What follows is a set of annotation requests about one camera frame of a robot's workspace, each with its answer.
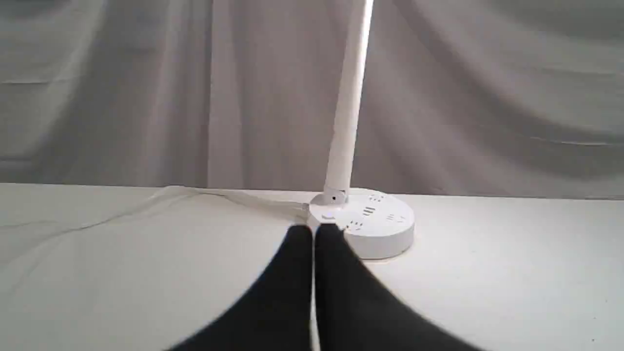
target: white table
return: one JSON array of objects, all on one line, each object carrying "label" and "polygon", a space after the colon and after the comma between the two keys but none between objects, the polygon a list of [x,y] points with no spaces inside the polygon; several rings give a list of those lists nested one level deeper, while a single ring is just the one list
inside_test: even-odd
[{"label": "white table", "polygon": [[[0,350],[163,349],[234,303],[291,224],[201,195],[27,250],[155,191],[0,184],[0,225],[63,223],[0,229]],[[414,310],[489,350],[624,349],[624,202],[400,198],[414,246],[368,267]]]}]

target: fabric backdrop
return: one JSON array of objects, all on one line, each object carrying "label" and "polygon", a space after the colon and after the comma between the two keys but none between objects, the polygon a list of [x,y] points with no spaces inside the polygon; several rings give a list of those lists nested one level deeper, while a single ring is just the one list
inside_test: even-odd
[{"label": "fabric backdrop", "polygon": [[[0,180],[322,189],[351,1],[0,2]],[[377,0],[353,184],[624,199],[622,18]]]}]

